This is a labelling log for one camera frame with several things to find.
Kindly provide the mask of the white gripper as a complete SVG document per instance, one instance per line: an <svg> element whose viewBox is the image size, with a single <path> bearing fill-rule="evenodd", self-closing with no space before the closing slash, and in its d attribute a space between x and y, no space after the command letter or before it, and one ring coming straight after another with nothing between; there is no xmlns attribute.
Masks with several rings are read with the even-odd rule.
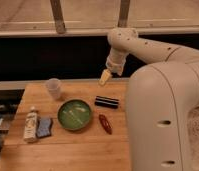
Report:
<svg viewBox="0 0 199 171"><path fill-rule="evenodd" d="M107 69L104 69L101 78L99 80L99 84L101 86L104 86L106 82L112 77L111 73L115 73L119 76L122 75L123 69L124 69L124 63L123 62L114 62L111 58L107 58L106 60L106 67Z"/></svg>

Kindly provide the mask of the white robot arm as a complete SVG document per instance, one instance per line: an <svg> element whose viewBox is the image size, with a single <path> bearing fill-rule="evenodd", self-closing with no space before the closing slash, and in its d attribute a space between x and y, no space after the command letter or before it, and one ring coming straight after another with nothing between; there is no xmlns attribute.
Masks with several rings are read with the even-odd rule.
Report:
<svg viewBox="0 0 199 171"><path fill-rule="evenodd" d="M145 65L130 77L126 122L132 171L192 171L188 114L199 107L199 50L113 28L100 83L123 73L130 54Z"/></svg>

